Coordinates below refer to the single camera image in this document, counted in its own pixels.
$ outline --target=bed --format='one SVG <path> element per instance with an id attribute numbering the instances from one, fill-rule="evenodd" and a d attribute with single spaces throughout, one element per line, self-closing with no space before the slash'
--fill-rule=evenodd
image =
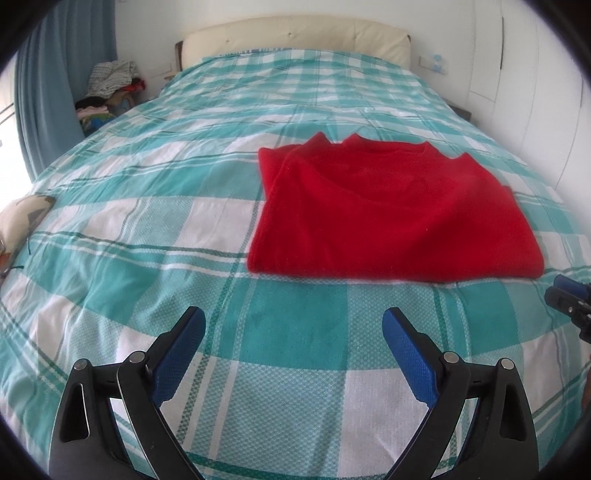
<path id="1" fill-rule="evenodd" d="M 57 202 L 0 290 L 0 413 L 36 461 L 47 466 L 73 362 L 146 349 L 189 305 L 205 312 L 206 336 L 162 411 L 208 478 L 386 473 L 426 413 L 382 338 L 391 306 L 442 350 L 513 359 L 540 461 L 551 456 L 580 415 L 589 350 L 543 293 L 558 273 L 589 281 L 591 247 L 554 190 L 457 117 L 408 71 L 409 55 L 404 30 L 353 19 L 205 29 L 185 40 L 184 70 L 158 98 L 37 179 L 33 190 Z M 319 131 L 468 152 L 514 191 L 544 275 L 424 284 L 249 273 L 265 201 L 256 152 Z M 149 473 L 113 407 L 134 465 Z M 453 466 L 472 413 L 467 404 L 438 472 Z"/>

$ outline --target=cream leather headboard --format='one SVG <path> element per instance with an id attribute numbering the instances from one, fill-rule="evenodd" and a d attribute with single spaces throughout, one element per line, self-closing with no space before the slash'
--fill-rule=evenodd
<path id="1" fill-rule="evenodd" d="M 286 47 L 365 53 L 410 68 L 406 30 L 328 15 L 251 18 L 198 30 L 183 42 L 182 65 L 185 69 L 212 55 Z"/>

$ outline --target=pile of clothes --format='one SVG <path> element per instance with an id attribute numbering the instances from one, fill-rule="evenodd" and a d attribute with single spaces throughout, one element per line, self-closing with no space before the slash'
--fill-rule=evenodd
<path id="1" fill-rule="evenodd" d="M 85 136 L 96 132 L 136 105 L 134 95 L 143 92 L 145 81 L 133 61 L 98 63 L 88 80 L 86 97 L 76 102 L 76 115 Z"/>

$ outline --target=bedspread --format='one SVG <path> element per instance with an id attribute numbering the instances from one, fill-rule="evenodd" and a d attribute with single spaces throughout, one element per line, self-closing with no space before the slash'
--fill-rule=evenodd
<path id="1" fill-rule="evenodd" d="M 319 131 L 468 152 L 514 191 L 544 275 L 424 284 L 250 274 L 265 201 L 256 152 Z M 42 465 L 73 362 L 121 361 L 189 305 L 204 310 L 206 336 L 162 411 L 209 478 L 386 473 L 426 412 L 382 338 L 391 306 L 441 350 L 515 361 L 542 462 L 580 414 L 589 350 L 543 293 L 557 273 L 589 281 L 588 240 L 535 172 L 393 64 L 314 50 L 205 59 L 59 158 L 33 190 L 57 203 L 0 290 L 0 412 Z M 472 411 L 467 403 L 440 471 Z"/>

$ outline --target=blue pad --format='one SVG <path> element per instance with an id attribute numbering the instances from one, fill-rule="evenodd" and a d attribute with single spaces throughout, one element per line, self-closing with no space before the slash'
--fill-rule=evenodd
<path id="1" fill-rule="evenodd" d="M 585 284 L 571 280 L 564 275 L 556 276 L 554 279 L 554 286 L 560 290 L 570 293 L 571 295 L 574 295 L 582 301 L 587 301 L 589 298 L 589 292 Z"/>
<path id="2" fill-rule="evenodd" d="M 158 408 L 163 402 L 174 397 L 204 335 L 205 314 L 201 309 L 196 309 L 162 361 L 154 369 L 152 402 Z"/>
<path id="3" fill-rule="evenodd" d="M 439 398 L 435 371 L 423 358 L 421 352 L 391 310 L 386 310 L 384 313 L 382 331 L 404 378 L 413 391 L 414 397 L 418 401 L 426 403 L 429 408 L 433 408 Z"/>

